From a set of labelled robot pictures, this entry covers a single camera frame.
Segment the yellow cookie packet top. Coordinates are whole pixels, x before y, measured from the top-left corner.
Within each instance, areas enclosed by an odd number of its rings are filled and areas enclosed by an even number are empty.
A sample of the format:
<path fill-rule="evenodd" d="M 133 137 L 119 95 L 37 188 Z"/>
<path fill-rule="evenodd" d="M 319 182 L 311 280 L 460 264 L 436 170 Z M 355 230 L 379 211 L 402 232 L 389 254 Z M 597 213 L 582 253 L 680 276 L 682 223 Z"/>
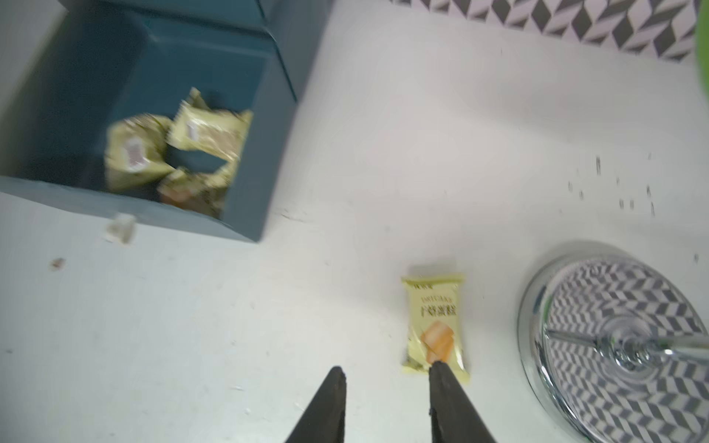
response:
<path fill-rule="evenodd" d="M 402 278 L 409 302 L 405 370 L 425 373 L 441 362 L 459 381 L 469 380 L 460 321 L 464 282 L 461 274 Z"/>

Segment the pale yellow cookie packet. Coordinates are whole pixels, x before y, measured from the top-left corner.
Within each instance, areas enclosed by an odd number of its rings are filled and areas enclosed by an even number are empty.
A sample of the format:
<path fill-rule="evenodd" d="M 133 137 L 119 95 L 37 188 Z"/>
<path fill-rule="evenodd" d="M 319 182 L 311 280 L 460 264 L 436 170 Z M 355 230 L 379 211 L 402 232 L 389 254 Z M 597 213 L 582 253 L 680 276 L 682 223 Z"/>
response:
<path fill-rule="evenodd" d="M 138 114 L 108 127 L 105 180 L 110 191 L 139 188 L 175 171 L 165 158 L 171 126 L 167 116 Z"/>

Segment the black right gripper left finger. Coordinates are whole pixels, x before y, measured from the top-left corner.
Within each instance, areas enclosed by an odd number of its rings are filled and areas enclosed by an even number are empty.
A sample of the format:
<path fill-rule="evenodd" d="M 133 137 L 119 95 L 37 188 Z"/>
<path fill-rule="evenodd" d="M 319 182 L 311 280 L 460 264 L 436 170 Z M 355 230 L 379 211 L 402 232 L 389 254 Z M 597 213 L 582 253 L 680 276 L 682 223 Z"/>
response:
<path fill-rule="evenodd" d="M 292 430 L 286 443 L 345 441 L 346 376 L 333 367 Z"/>

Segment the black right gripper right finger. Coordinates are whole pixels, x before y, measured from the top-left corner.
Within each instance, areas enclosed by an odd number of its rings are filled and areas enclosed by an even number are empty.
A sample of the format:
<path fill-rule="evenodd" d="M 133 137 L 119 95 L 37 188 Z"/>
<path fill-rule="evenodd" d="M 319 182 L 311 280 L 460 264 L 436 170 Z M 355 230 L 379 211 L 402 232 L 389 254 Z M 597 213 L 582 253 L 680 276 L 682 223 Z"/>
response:
<path fill-rule="evenodd" d="M 495 443 L 452 369 L 439 361 L 428 374 L 432 441 Z"/>

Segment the yellow cookie packet small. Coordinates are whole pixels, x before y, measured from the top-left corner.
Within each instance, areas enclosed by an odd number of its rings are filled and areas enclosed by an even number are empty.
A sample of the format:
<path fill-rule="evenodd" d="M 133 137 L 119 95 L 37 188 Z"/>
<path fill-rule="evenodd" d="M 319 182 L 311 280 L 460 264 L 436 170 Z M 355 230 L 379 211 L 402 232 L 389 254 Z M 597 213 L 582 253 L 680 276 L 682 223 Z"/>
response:
<path fill-rule="evenodd" d="M 158 184 L 162 203 L 218 218 L 223 211 L 238 162 L 227 162 L 211 174 L 194 173 L 179 167 Z"/>

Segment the dark teal drawer box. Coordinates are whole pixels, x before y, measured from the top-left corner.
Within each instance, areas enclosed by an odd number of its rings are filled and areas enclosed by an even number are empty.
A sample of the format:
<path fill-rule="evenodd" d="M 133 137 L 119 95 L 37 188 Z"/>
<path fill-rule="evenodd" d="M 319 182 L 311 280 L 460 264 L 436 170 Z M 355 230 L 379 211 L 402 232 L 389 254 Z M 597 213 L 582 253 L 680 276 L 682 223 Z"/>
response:
<path fill-rule="evenodd" d="M 329 1 L 68 1 L 1 118 L 1 189 L 68 212 L 257 242 L 308 84 Z M 190 90 L 253 123 L 225 204 L 201 215 L 156 186 L 111 192 L 107 131 L 138 114 L 174 116 Z"/>

